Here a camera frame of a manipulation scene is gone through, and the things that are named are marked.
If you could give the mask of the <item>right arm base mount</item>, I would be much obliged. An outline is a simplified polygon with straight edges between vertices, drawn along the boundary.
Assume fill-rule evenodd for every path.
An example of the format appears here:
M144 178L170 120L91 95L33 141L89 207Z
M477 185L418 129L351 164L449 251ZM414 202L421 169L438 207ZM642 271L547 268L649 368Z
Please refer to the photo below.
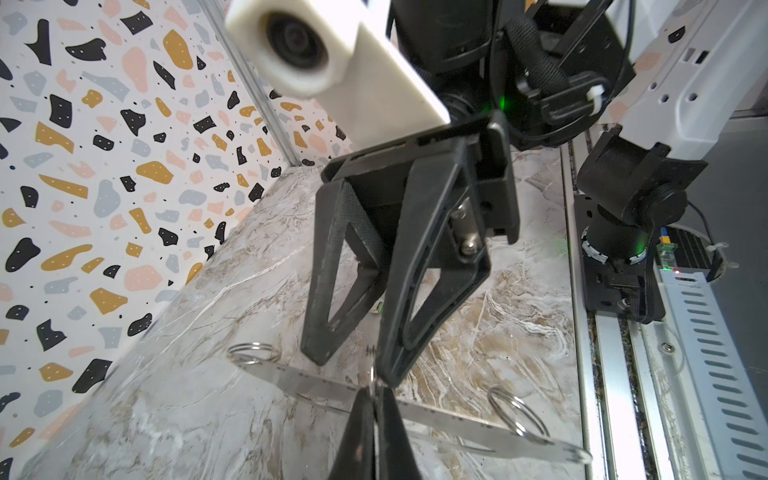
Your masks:
M635 264L611 259L587 239L589 228L580 236L583 296L586 310L615 314L619 318L649 324L666 314L657 282L652 279L645 253Z

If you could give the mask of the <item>green key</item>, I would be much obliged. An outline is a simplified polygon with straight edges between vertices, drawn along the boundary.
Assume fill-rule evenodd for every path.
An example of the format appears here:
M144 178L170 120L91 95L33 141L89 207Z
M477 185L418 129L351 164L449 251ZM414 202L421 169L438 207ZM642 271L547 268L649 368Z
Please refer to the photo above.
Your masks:
M373 314L381 314L383 311L383 304L384 302L382 300L377 301L371 308L370 312Z

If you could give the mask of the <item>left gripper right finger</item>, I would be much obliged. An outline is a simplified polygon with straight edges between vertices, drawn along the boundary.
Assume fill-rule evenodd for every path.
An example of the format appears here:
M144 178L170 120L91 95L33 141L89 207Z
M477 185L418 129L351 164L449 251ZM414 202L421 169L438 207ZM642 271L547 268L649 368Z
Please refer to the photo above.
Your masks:
M375 397L378 426L378 479L417 480L418 469L393 390L379 386Z

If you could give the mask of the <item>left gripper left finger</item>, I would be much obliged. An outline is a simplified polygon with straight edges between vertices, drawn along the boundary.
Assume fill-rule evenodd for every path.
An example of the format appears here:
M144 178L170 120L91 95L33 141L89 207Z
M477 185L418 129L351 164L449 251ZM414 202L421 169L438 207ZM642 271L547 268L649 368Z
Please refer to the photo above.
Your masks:
M355 396L328 480L372 480L375 466L375 410L367 388Z

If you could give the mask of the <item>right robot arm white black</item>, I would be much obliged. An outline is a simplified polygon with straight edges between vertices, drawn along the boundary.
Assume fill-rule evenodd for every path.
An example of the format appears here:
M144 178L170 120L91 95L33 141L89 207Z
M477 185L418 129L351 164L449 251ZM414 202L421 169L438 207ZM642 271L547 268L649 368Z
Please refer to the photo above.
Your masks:
M348 129L360 152L328 164L316 196L313 276L302 352L325 364L377 300L376 367L398 385L432 336L488 277L486 240L515 242L510 149L557 146L591 127L631 80L644 23L607 1L567 28L499 1L396 1L404 49L358 1L272 14L275 53ZM686 34L694 55L597 142L577 185L594 202L580 232L586 302L662 318L651 251L678 220L743 91L767 67L767 5L717 1Z

